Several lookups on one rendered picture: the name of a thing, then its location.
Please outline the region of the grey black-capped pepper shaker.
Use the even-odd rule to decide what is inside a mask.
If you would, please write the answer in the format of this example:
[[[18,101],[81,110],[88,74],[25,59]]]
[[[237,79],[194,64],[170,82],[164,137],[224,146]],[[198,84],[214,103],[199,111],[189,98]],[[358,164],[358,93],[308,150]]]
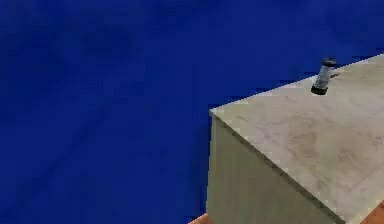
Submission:
[[[316,79],[311,87],[311,92],[316,95],[325,95],[328,90],[328,84],[337,61],[333,57],[324,58]]]

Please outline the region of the beige stone-topped counter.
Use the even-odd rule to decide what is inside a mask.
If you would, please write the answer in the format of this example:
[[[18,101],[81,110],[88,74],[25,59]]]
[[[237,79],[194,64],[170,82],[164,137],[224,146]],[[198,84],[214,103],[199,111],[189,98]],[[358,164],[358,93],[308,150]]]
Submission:
[[[384,224],[384,54],[211,111],[214,224]]]

